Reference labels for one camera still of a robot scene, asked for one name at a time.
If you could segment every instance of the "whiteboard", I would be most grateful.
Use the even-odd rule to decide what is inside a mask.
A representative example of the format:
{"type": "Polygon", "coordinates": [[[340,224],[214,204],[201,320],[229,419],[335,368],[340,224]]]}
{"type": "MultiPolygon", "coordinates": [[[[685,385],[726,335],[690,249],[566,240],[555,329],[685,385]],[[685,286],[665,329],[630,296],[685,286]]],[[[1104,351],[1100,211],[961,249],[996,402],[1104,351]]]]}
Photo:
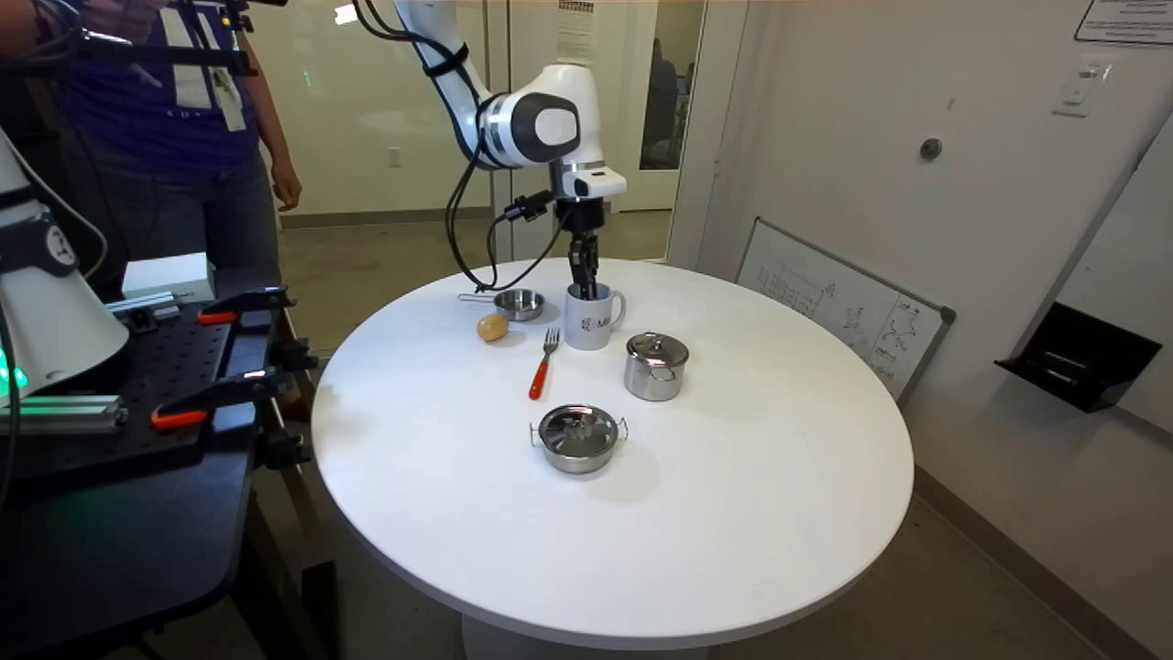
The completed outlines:
{"type": "Polygon", "coordinates": [[[1173,112],[1142,153],[1058,301],[1165,346],[1124,409],[1173,430],[1173,112]]]}
{"type": "Polygon", "coordinates": [[[908,396],[923,358],[952,321],[949,307],[927,303],[762,215],[752,229],[737,284],[838,335],[882,374],[894,398],[908,396]]]}

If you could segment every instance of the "white wall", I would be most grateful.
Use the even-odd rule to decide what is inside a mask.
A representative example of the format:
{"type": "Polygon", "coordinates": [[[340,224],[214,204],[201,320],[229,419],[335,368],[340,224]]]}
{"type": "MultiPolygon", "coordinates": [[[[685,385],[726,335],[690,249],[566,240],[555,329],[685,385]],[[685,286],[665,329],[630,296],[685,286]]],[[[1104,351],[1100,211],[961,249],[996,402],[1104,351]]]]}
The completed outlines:
{"type": "Polygon", "coordinates": [[[676,260],[735,275],[768,215],[956,307],[908,398],[922,467],[1173,655],[1173,439],[993,368],[1173,98],[1173,48],[1075,45],[1084,7],[750,0],[731,122],[701,116],[709,134],[690,134],[704,163],[685,167],[717,192],[704,229],[680,229],[676,260]],[[1116,68],[1084,122],[1051,116],[1083,54],[1116,68]],[[932,166],[923,139],[945,148],[932,166]]]}

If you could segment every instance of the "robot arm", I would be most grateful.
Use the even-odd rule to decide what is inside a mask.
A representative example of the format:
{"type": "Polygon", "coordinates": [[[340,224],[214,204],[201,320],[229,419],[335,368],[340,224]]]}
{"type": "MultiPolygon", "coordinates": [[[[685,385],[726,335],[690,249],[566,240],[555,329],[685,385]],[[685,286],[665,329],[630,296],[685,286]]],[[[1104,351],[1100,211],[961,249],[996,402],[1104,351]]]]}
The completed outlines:
{"type": "Polygon", "coordinates": [[[605,203],[627,192],[627,180],[605,166],[598,148],[593,75],[582,65],[548,65],[532,83],[497,94],[470,65],[453,0],[398,0],[398,17],[403,28],[381,27],[385,35],[415,45],[473,166],[552,166],[555,215],[572,232],[572,280],[580,296],[593,296],[593,232],[605,224],[605,203]]]}

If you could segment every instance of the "cable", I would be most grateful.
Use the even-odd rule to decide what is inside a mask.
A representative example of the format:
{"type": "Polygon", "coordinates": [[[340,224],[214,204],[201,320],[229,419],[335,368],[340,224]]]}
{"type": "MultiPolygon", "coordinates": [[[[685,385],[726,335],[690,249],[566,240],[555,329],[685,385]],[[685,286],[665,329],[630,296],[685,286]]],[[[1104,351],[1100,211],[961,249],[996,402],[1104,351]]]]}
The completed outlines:
{"type": "Polygon", "coordinates": [[[5,374],[8,374],[8,447],[5,447],[5,467],[0,467],[0,511],[8,502],[8,489],[10,489],[10,471],[16,471],[16,445],[23,438],[23,392],[20,392],[20,383],[16,383],[16,342],[10,342],[10,329],[8,329],[8,317],[5,317],[5,303],[0,303],[0,348],[5,348],[5,374]]]}
{"type": "Polygon", "coordinates": [[[447,249],[456,257],[456,265],[461,268],[461,275],[476,286],[476,290],[497,290],[497,265],[493,265],[493,284],[476,280],[461,244],[459,244],[459,233],[456,233],[456,221],[459,221],[459,210],[461,210],[461,198],[466,198],[466,188],[473,180],[476,166],[470,163],[461,180],[453,188],[447,193],[447,204],[445,204],[445,233],[447,233],[447,249]]]}
{"type": "Polygon", "coordinates": [[[530,280],[530,275],[552,257],[552,249],[557,244],[557,240],[563,240],[563,229],[552,233],[552,242],[543,244],[543,252],[541,252],[519,280],[511,280],[504,290],[513,290],[520,280],[530,280]]]}
{"type": "Polygon", "coordinates": [[[381,17],[381,10],[376,7],[376,0],[353,0],[357,2],[357,15],[363,21],[367,34],[376,34],[379,39],[406,39],[406,45],[425,45],[434,48],[439,57],[456,57],[453,48],[445,48],[439,39],[434,35],[423,35],[423,34],[412,34],[412,28],[398,28],[392,21],[381,17]]]}
{"type": "Polygon", "coordinates": [[[85,280],[92,280],[111,257],[108,232],[96,221],[89,221],[82,210],[75,210],[52,183],[43,183],[42,172],[26,163],[26,153],[8,139],[8,133],[0,133],[0,139],[10,149],[10,156],[23,166],[23,172],[36,183],[36,192],[43,192],[52,203],[60,203],[85,232],[92,232],[100,240],[100,257],[85,271],[85,280]]]}

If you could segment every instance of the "table leg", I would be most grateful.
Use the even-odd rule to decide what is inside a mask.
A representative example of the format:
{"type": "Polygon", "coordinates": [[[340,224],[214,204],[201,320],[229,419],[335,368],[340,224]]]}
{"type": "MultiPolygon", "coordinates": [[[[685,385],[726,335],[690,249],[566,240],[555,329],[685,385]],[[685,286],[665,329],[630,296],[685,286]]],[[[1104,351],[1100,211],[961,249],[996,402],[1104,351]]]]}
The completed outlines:
{"type": "Polygon", "coordinates": [[[299,598],[299,583],[283,567],[280,544],[266,523],[258,502],[251,502],[245,544],[232,598],[251,625],[266,655],[283,660],[335,660],[338,651],[338,577],[335,566],[320,566],[307,577],[307,600],[299,598]]]}

